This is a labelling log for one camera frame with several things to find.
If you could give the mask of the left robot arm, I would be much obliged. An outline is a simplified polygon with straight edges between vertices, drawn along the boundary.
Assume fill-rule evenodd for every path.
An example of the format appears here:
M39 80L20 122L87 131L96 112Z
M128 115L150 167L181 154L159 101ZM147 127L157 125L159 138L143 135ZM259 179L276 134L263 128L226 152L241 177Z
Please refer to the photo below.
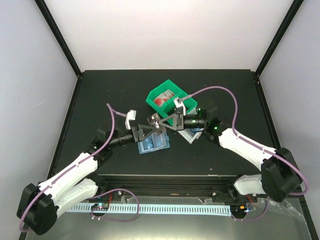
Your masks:
M86 199L103 199L106 181L96 173L113 155L114 147L144 141L156 127L139 124L122 134L114 129L97 130L89 146L70 165L46 181L28 184L22 191L17 209L19 230L43 235L72 206Z

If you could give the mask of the black VIP card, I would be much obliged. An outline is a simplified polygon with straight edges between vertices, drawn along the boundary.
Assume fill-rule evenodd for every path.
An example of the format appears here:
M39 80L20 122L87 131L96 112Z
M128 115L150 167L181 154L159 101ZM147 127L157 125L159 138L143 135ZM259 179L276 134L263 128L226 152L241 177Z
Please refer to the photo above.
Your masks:
M164 134L167 131L164 126L159 124L160 120L161 120L161 118L157 112L147 118L147 122L149 123L149 125L152 127L155 127L154 133L156 136Z

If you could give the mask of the blue VIP card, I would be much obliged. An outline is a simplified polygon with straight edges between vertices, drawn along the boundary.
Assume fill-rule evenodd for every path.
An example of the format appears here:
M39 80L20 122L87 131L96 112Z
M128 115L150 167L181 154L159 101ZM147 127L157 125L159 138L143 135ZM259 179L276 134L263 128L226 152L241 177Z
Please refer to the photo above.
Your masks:
M155 146L151 137L148 137L147 139L141 142L141 150L143 152L151 151L154 148Z

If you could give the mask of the light blue card holder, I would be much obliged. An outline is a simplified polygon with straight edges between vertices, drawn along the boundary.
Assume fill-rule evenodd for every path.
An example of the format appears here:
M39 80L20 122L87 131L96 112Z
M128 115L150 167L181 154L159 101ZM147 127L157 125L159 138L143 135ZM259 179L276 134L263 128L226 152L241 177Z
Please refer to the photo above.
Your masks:
M147 153L151 153L151 152L156 152L159 150L164 150L164 149L168 149L170 148L170 138L166 133L163 133L161 135L155 135L155 133L152 133L148 138L152 138L153 140L153 144L154 144L154 149L150 150L150 151L145 151L143 152L141 149L141 142L138 142L138 151L139 153L142 154L147 154Z

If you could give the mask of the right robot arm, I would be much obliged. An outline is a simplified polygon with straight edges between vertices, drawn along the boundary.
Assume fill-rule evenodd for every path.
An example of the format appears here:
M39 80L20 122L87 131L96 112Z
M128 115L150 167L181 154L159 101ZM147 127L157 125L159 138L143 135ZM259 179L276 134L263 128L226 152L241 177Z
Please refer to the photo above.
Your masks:
M159 126L174 131L202 129L209 141L241 156L260 171L259 174L237 177L227 189L230 200L238 202L245 195L257 194L282 202L302 183L288 149L267 147L233 130L219 119L218 108L211 98L199 100L195 114L184 113L182 102L177 103L176 111L160 119Z

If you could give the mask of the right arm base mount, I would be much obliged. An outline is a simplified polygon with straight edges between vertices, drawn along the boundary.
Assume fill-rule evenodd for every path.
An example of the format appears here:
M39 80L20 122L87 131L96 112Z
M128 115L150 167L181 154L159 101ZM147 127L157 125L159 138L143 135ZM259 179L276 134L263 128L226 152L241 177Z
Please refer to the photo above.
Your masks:
M249 195L241 195L236 191L236 189L232 186L228 185L214 185L211 187L211 198L214 202L219 203L257 203L258 198L253 196L252 194Z

